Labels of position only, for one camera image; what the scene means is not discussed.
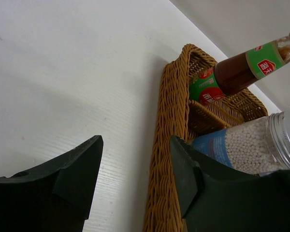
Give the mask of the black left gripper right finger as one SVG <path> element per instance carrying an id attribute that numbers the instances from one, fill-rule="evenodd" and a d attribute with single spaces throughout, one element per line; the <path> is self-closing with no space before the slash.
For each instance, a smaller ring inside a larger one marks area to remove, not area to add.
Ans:
<path id="1" fill-rule="evenodd" d="M 229 168 L 177 136 L 170 151 L 181 217 L 190 232 L 290 232 L 290 170 Z"/>

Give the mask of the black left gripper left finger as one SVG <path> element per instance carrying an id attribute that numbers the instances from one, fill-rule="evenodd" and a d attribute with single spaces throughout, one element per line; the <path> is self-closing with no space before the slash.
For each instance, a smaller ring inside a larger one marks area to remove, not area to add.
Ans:
<path id="1" fill-rule="evenodd" d="M 11 177 L 0 177 L 0 232 L 80 232 L 89 218 L 102 159 L 95 135 Z"/>

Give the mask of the silver lid white spice bottle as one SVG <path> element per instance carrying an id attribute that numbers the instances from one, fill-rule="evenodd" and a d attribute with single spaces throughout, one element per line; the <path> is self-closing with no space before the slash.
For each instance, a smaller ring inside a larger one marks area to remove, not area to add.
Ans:
<path id="1" fill-rule="evenodd" d="M 197 151 L 247 174 L 290 170 L 290 114 L 281 112 L 190 140 Z"/>

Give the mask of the red sauce bottle yellow cap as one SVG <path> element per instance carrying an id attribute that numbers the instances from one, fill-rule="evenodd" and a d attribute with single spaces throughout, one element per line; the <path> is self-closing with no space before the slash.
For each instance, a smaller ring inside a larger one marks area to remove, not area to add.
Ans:
<path id="1" fill-rule="evenodd" d="M 233 96 L 290 62 L 290 34 L 217 63 L 196 75 L 189 98 L 202 105 Z"/>

